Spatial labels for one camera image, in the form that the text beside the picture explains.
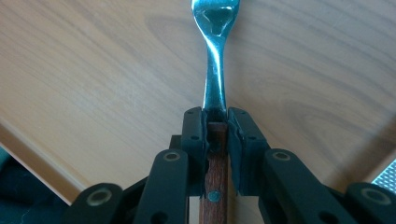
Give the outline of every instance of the wooden table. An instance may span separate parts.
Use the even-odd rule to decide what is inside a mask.
[[[228,106],[323,183],[370,181],[395,158],[395,11],[393,0],[242,0]],[[205,64],[190,1],[0,1],[1,146],[69,203],[99,182],[126,188],[202,104]],[[257,199],[234,195],[230,222],[262,223]]]

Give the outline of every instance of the wooden handle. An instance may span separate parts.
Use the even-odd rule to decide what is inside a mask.
[[[227,223],[227,124],[207,124],[209,168],[205,176],[206,196],[200,201],[200,224]]]

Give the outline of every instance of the light wood surface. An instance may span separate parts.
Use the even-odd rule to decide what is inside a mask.
[[[395,12],[394,0],[242,0],[228,106],[323,183],[367,180],[395,157]],[[69,203],[99,182],[126,188],[202,104],[205,64],[187,0],[1,0],[1,145]],[[262,223],[257,199],[234,195],[229,222]]]

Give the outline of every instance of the fork handle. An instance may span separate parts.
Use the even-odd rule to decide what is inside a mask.
[[[206,197],[200,201],[199,223],[225,224],[228,197],[227,124],[209,122],[207,130],[208,142],[212,145],[212,150],[207,156],[209,168],[205,176]]]

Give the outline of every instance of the metal fork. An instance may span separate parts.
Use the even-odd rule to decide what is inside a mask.
[[[223,51],[238,14],[239,0],[192,0],[191,9],[207,47],[203,110],[208,121],[225,121]]]

